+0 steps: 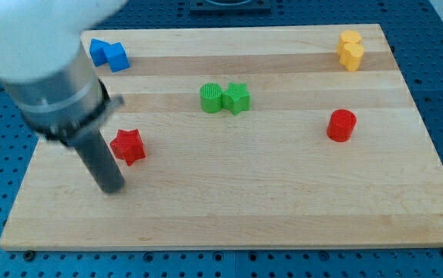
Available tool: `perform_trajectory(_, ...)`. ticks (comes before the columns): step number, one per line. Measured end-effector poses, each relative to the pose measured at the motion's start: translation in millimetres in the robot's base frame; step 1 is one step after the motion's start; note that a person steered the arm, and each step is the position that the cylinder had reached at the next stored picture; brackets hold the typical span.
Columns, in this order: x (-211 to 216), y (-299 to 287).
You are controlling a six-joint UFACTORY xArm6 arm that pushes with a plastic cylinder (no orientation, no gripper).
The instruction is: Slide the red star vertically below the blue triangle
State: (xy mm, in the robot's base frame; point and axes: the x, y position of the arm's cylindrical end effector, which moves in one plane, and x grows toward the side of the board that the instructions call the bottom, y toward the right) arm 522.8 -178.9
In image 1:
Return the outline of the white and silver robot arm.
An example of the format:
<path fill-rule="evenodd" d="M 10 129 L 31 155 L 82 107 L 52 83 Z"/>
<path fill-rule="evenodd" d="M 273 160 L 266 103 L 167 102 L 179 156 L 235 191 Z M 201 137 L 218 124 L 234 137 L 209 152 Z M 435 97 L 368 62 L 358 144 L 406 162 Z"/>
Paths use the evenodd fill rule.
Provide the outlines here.
<path fill-rule="evenodd" d="M 96 130 L 107 111 L 83 31 L 126 0 L 0 0 L 0 82 L 26 123 L 71 145 Z"/>

